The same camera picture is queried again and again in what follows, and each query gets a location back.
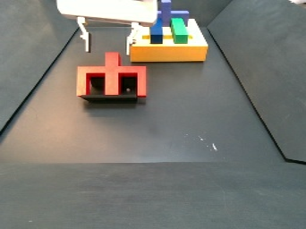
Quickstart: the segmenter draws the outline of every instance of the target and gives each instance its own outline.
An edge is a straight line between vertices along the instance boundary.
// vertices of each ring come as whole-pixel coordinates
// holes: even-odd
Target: building block
[[[182,18],[172,19],[172,31],[177,44],[188,43],[188,27]]]
[[[161,8],[162,10],[158,11],[158,18],[162,19],[165,27],[170,27],[172,18],[184,18],[188,26],[189,11],[173,11],[172,0],[162,0]]]
[[[150,28],[151,44],[164,44],[164,22],[158,19],[157,23]]]
[[[150,28],[142,27],[131,45],[133,62],[204,62],[209,51],[209,44],[202,35],[197,21],[188,22],[188,44],[176,44],[172,30],[164,27],[164,44],[150,43]]]
[[[188,26],[189,11],[172,11],[172,16],[170,16],[169,21],[164,19],[162,11],[158,11],[158,18],[161,18],[164,20],[164,26],[166,26],[166,27],[170,26],[172,18],[184,18],[185,24]]]
[[[172,20],[172,0],[162,0],[161,9],[161,18],[164,21],[164,26],[169,26]]]
[[[137,78],[137,98],[147,96],[146,66],[121,66],[119,53],[106,53],[106,66],[78,66],[77,96],[85,99],[93,96],[91,85],[95,86],[93,79],[101,79],[105,91],[98,98],[129,98],[130,95],[122,92],[122,81]]]

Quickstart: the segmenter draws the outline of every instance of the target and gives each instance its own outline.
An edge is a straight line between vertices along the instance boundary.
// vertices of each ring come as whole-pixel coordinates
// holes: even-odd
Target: red toy structure
[[[106,66],[79,66],[77,96],[83,99],[146,98],[146,66],[121,66],[119,53],[106,53]]]

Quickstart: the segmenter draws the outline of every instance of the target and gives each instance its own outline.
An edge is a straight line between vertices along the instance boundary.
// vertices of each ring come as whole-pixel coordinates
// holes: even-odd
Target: white object
[[[130,47],[137,42],[137,36],[142,30],[142,25],[138,22],[131,23],[131,33],[127,36],[127,55],[130,55]]]
[[[294,4],[305,4],[306,0],[290,0]]]
[[[57,3],[61,13],[78,20],[83,32],[81,37],[86,41],[86,52],[90,52],[86,20],[122,24],[138,22],[142,26],[153,26],[157,21],[157,0],[58,0]]]

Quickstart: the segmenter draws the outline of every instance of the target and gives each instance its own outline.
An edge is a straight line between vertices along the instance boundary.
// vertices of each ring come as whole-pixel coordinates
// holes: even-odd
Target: black wall
[[[288,159],[306,161],[306,10],[233,0],[210,32]]]
[[[0,131],[77,31],[53,0],[0,1]]]

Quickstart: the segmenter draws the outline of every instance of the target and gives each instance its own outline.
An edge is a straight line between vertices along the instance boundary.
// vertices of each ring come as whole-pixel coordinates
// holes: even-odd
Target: yellow block
[[[197,21],[189,19],[188,44],[176,44],[172,30],[164,28],[164,44],[150,43],[150,28],[143,27],[137,36],[137,42],[131,45],[133,62],[204,62],[209,51],[209,44],[200,30]]]

